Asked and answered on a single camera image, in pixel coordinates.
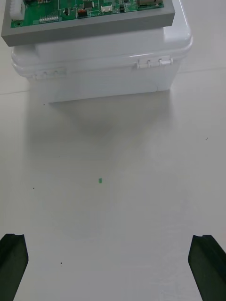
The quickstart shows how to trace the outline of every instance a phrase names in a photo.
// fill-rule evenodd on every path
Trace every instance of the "white table surface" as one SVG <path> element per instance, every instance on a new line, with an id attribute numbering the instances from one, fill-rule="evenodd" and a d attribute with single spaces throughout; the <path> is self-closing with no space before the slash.
<path id="1" fill-rule="evenodd" d="M 226 1 L 183 3 L 194 47 L 168 92 L 43 105 L 0 40 L 0 237 L 29 253 L 15 301 L 201 300 L 192 235 L 226 250 Z"/>

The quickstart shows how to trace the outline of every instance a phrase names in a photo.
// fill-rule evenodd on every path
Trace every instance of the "hinge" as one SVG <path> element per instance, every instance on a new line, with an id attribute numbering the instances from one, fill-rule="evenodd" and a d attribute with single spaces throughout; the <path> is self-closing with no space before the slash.
<path id="1" fill-rule="evenodd" d="M 173 59 L 169 56 L 162 56 L 162 57 L 155 57 L 151 59 L 139 59 L 139 61 L 136 63 L 137 69 L 140 68 L 151 68 L 151 67 L 161 67 L 161 66 L 167 66 L 172 65 Z"/>
<path id="2" fill-rule="evenodd" d="M 33 77 L 36 80 L 39 80 L 39 79 L 55 79 L 55 78 L 61 78 L 65 76 L 66 76 L 66 68 L 54 68 L 54 69 L 37 71 Z"/>

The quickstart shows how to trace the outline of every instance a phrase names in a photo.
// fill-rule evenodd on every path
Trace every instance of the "black chip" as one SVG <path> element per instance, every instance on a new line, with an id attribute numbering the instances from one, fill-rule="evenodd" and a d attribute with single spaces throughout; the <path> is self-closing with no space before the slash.
<path id="1" fill-rule="evenodd" d="M 87 17 L 87 11 L 85 9 L 78 10 L 78 17 L 79 18 Z"/>
<path id="2" fill-rule="evenodd" d="M 92 8 L 93 7 L 93 1 L 89 1 L 89 0 L 86 0 L 83 2 L 83 7 L 84 8 Z"/>

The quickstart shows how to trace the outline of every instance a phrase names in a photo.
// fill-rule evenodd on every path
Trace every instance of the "white connector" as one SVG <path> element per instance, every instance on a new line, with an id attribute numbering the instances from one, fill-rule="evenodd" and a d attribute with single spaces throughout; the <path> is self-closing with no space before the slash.
<path id="1" fill-rule="evenodd" d="M 109 11 L 113 11 L 112 5 L 101 6 L 101 12 L 102 13 L 108 13 Z"/>
<path id="2" fill-rule="evenodd" d="M 24 0 L 11 0 L 9 13 L 12 20 L 24 20 L 24 16 L 25 16 Z"/>

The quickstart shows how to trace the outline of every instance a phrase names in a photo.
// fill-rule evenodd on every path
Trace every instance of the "electronic component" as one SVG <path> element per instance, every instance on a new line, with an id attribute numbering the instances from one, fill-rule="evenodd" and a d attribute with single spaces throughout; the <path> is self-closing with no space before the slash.
<path id="1" fill-rule="evenodd" d="M 49 3 L 50 0 L 38 0 L 38 4 Z"/>
<path id="2" fill-rule="evenodd" d="M 68 15 L 69 15 L 69 9 L 68 9 L 68 8 L 65 8 L 65 9 L 64 9 L 64 14 L 65 14 L 65 16 L 68 16 Z"/>
<path id="3" fill-rule="evenodd" d="M 89 0 L 84 1 L 83 8 L 93 8 L 93 1 L 89 1 Z"/>
<path id="4" fill-rule="evenodd" d="M 87 11 L 85 9 L 79 9 L 78 10 L 78 17 L 79 18 L 87 17 Z"/>
<path id="5" fill-rule="evenodd" d="M 24 0 L 26 4 L 31 4 L 32 2 L 35 2 L 36 0 Z"/>
<path id="6" fill-rule="evenodd" d="M 152 5 L 159 5 L 162 3 L 162 0 L 137 0 L 138 6 L 152 6 Z"/>
<path id="7" fill-rule="evenodd" d="M 58 21 L 59 16 L 44 16 L 39 19 L 40 23 Z"/>
<path id="8" fill-rule="evenodd" d="M 119 10 L 120 10 L 121 13 L 125 12 L 125 7 L 124 7 L 123 4 L 120 4 Z"/>
<path id="9" fill-rule="evenodd" d="M 102 13 L 108 13 L 110 11 L 113 11 L 112 5 L 101 6 L 101 12 Z"/>
<path id="10" fill-rule="evenodd" d="M 24 0 L 11 0 L 9 14 L 12 20 L 24 20 Z"/>

